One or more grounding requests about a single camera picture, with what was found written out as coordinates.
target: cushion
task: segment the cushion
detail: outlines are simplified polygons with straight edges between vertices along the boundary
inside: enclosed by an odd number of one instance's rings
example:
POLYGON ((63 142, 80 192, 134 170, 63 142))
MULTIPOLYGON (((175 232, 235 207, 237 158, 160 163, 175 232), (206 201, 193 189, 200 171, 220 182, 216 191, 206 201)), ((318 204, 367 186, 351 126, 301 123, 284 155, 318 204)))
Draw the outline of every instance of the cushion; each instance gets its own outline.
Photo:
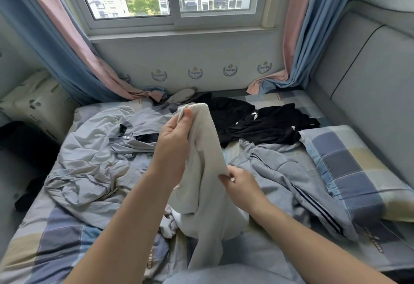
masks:
POLYGON ((414 190, 378 160, 349 126, 300 131, 329 194, 360 226, 414 222, 414 190))

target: white towel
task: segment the white towel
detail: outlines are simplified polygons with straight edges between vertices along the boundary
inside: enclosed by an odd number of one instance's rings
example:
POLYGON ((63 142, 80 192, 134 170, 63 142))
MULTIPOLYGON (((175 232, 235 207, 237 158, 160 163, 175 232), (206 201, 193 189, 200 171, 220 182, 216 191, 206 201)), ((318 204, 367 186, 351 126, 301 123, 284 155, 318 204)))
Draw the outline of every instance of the white towel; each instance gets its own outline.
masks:
POLYGON ((223 254, 222 240, 236 237, 249 221, 249 215, 228 197, 218 175, 229 175, 216 128, 207 104, 185 105, 194 120, 188 141, 190 150, 181 182, 174 188, 168 204, 179 229, 198 239, 189 269, 217 266, 223 254))

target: pink curtain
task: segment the pink curtain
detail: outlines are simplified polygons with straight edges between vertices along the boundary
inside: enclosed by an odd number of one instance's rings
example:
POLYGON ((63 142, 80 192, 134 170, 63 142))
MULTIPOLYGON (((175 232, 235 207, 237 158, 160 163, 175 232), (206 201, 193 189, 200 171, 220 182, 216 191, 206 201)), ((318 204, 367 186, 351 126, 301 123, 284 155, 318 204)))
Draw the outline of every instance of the pink curtain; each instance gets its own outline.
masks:
POLYGON ((296 44, 299 33, 302 28, 303 19, 308 9, 309 0, 290 0, 289 8, 286 15, 286 24, 283 34, 283 58, 285 69, 282 71, 260 77, 252 82, 247 88, 247 93, 258 94, 260 85, 265 78, 285 81, 289 79, 292 70, 293 57, 295 54, 296 44))
POLYGON ((158 102, 161 100, 163 96, 161 92, 142 91, 133 88, 130 84, 120 79, 116 72, 106 62, 95 56, 79 34, 78 30, 76 30, 60 0, 37 1, 65 40, 69 43, 70 47, 108 89, 126 99, 137 99, 150 96, 158 102))

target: bed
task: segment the bed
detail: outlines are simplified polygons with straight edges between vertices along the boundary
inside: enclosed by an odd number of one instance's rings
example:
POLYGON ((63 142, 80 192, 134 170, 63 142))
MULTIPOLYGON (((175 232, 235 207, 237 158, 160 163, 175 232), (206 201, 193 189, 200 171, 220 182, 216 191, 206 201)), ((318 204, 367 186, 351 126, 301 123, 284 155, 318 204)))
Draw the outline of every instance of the bed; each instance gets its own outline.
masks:
MULTIPOLYGON (((266 95, 242 95, 233 98, 245 100, 256 108, 295 103, 303 113, 317 118, 321 126, 329 121, 305 91, 293 90, 266 95)), ((152 106, 147 99, 132 101, 135 108, 152 106)), ((69 132, 75 131, 87 119, 121 103, 101 103, 76 110, 69 132)), ((302 145, 282 148, 283 153, 297 160, 315 181, 320 181, 316 166, 302 145)), ((238 155, 238 142, 223 150, 226 161, 238 155)), ((331 239, 318 222, 312 228, 331 239)), ((88 226, 54 204, 42 190, 11 240, 1 262, 1 283, 58 283, 82 258, 101 230, 88 226)), ((385 272, 391 278, 414 279, 414 226, 412 224, 382 221, 365 229, 357 243, 338 243, 361 261, 385 272)), ((180 231, 167 242, 157 237, 154 255, 145 273, 146 282, 162 283, 166 278, 185 270, 194 248, 194 240, 180 231)), ((238 237, 223 243, 224 254, 220 264, 243 263, 259 268, 283 270, 282 275, 300 282, 300 277, 267 233, 251 221, 238 237)))

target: upholstered headboard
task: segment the upholstered headboard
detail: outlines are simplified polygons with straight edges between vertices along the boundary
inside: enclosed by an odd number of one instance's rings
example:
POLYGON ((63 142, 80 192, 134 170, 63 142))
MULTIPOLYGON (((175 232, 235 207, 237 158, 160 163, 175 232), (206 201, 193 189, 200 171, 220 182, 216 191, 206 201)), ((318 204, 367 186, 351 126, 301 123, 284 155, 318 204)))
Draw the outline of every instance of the upholstered headboard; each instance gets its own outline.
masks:
POLYGON ((351 125, 414 187, 414 13, 355 2, 306 91, 332 124, 351 125))

